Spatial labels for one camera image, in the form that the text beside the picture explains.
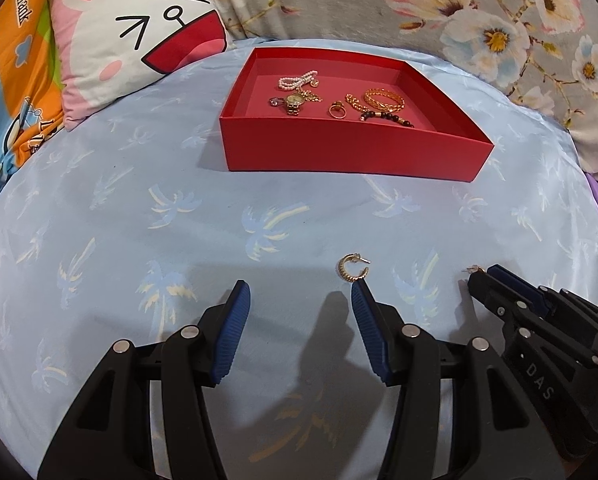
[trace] pearl bracelet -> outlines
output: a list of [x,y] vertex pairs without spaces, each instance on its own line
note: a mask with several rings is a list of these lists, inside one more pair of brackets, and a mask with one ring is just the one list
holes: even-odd
[[310,86],[316,87],[319,84],[319,82],[314,78],[316,75],[316,70],[310,70],[310,72],[306,72],[299,77],[282,77],[279,80],[279,89],[286,91],[297,90],[308,83],[310,83]]

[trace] red cardboard box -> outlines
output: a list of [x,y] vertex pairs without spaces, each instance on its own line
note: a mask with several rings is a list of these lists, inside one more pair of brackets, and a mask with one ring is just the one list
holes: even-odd
[[[306,101],[298,116],[271,97],[285,97],[279,78],[317,70],[319,86],[309,89],[323,101]],[[381,88],[405,99],[396,112],[415,127],[371,118],[345,101],[362,104],[367,89]],[[387,98],[376,96],[386,103]],[[346,107],[334,119],[334,101]],[[228,95],[219,117],[231,171],[336,171],[423,176],[472,181],[493,149],[488,137],[441,90],[408,63],[323,48],[255,48]]]

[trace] mattress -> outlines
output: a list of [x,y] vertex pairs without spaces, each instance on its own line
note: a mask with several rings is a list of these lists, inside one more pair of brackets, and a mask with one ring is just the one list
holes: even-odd
[[[331,40],[269,42],[409,62],[495,144],[472,183],[335,173],[231,173],[218,114],[252,42],[59,132],[0,195],[0,437],[35,476],[109,346],[162,340],[221,303],[252,307],[231,373],[205,393],[229,478],[375,478],[397,388],[371,369],[337,261],[372,261],[378,301],[436,338],[501,322],[464,269],[499,263],[598,304],[598,207],[568,133],[435,57]],[[283,142],[279,131],[279,142]],[[447,384],[437,473],[447,466]],[[157,470],[168,474],[153,388]]]

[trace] cartoon nose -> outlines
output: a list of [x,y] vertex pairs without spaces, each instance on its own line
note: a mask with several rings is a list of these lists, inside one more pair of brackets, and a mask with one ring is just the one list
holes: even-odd
[[168,7],[166,10],[164,10],[163,12],[163,16],[166,20],[168,20],[169,22],[172,22],[173,20],[177,20],[177,21],[181,21],[181,15],[183,14],[183,9],[178,6],[178,5],[173,5],[171,7]]

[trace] pink and white pillow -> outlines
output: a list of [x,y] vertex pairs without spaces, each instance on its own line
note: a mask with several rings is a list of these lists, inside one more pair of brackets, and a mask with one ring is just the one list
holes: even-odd
[[52,0],[64,125],[231,48],[213,0]]

